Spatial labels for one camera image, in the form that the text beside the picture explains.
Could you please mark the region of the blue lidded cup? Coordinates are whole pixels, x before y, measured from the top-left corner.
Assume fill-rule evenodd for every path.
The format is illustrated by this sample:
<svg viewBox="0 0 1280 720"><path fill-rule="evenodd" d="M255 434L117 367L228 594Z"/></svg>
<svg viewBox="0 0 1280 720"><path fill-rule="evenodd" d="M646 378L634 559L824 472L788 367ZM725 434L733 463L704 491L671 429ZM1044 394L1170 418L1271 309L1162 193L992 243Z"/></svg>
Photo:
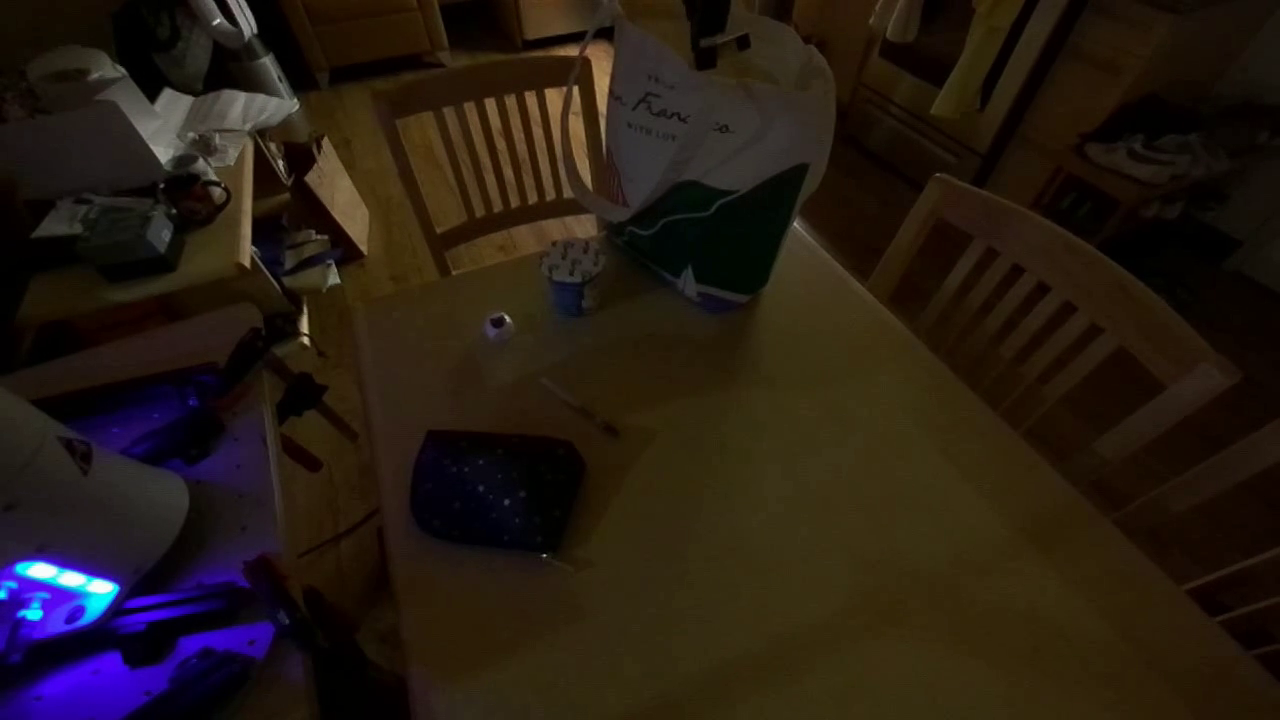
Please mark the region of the blue lidded cup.
<svg viewBox="0 0 1280 720"><path fill-rule="evenodd" d="M544 254L544 280L551 289L551 304L564 315L586 313L586 282L600 277L600 252L593 243L551 243Z"/></svg>

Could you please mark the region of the wooden chair at table side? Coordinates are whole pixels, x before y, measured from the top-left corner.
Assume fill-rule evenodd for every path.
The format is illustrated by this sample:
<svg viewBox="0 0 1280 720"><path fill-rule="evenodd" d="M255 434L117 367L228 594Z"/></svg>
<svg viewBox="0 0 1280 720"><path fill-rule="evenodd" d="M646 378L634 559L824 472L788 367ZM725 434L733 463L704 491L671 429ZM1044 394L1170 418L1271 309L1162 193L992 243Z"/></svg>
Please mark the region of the wooden chair at table side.
<svg viewBox="0 0 1280 720"><path fill-rule="evenodd" d="M942 170L867 289L1224 641L1276 672L1276 545L1211 533L1216 505L1276 472L1276 425L1211 429L1240 383L1219 347L1087 241Z"/></svg>

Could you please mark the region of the cluttered side table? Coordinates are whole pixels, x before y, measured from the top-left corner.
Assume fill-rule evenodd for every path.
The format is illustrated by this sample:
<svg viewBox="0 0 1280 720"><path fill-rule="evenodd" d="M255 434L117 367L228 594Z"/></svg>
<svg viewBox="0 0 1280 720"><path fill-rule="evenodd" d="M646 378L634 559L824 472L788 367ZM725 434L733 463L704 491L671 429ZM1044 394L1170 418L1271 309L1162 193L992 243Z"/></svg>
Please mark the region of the cluttered side table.
<svg viewBox="0 0 1280 720"><path fill-rule="evenodd" d="M247 88L157 99L100 48L5 77L0 175L31 206L21 327L255 304L283 289L253 241L255 133L296 99Z"/></svg>

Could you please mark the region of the white paper bag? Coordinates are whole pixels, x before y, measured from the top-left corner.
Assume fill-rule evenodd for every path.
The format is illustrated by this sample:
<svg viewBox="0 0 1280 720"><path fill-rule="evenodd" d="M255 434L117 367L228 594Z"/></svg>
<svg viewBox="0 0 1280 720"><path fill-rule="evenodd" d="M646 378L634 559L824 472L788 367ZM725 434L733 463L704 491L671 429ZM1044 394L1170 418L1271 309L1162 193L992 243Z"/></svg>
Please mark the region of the white paper bag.
<svg viewBox="0 0 1280 720"><path fill-rule="evenodd" d="M597 216L679 294L750 304L830 156L829 60L747 4L733 4L712 35L712 68L691 55L679 0L615 0L608 19Z"/></svg>

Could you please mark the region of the dark star-patterned pouch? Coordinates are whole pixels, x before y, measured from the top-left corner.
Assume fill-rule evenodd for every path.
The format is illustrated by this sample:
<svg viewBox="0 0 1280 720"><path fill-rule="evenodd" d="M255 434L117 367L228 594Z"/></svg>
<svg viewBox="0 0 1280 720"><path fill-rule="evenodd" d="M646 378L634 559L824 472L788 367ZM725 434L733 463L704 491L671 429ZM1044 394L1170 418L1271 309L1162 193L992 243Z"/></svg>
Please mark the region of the dark star-patterned pouch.
<svg viewBox="0 0 1280 720"><path fill-rule="evenodd" d="M412 459L407 512L444 545L555 556L584 479L571 438L430 429Z"/></svg>

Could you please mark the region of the wooden chair at table end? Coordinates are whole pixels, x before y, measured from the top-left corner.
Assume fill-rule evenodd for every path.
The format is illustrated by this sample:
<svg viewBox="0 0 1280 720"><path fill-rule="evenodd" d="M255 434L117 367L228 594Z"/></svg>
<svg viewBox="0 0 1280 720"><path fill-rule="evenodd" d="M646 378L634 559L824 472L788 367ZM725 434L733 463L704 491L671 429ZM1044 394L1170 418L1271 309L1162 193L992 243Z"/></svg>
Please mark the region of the wooden chair at table end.
<svg viewBox="0 0 1280 720"><path fill-rule="evenodd" d="M584 216L602 183L586 55L434 68L376 94L384 145L439 277L490 235Z"/></svg>

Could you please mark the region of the thin pen on table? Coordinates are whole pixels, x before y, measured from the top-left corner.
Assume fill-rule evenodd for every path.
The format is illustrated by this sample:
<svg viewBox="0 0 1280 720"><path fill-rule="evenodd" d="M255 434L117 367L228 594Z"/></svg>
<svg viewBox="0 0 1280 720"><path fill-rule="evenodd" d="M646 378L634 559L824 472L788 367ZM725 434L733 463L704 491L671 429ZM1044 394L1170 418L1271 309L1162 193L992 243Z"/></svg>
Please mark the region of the thin pen on table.
<svg viewBox="0 0 1280 720"><path fill-rule="evenodd" d="M619 429L593 411L584 399L575 399L571 391L564 391L555 378L538 377L536 378L564 411L579 414L584 425L593 425L597 433L602 433L608 438L619 438Z"/></svg>

